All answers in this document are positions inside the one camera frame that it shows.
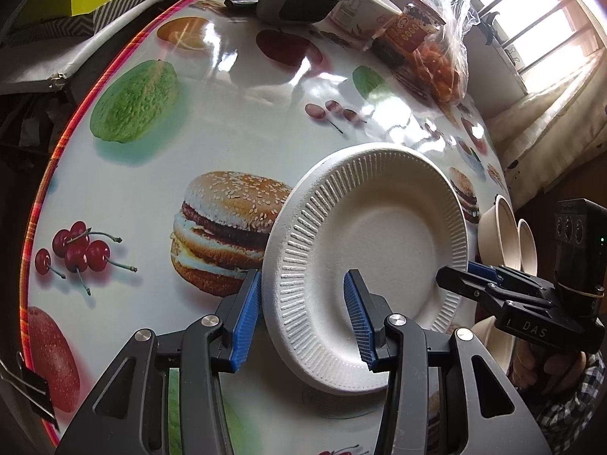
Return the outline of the person right hand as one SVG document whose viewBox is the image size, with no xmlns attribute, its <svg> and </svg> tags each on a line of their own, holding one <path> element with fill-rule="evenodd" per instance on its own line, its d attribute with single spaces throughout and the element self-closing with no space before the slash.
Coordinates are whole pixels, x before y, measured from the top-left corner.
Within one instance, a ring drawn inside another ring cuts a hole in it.
<svg viewBox="0 0 607 455">
<path fill-rule="evenodd" d="M 541 359 L 526 341 L 519 341 L 513 354 L 510 380 L 515 387 L 527 389 L 537 382 L 543 372 L 555 381 L 556 390 L 564 390 L 574 385 L 582 376 L 587 361 L 584 352 Z"/>
</svg>

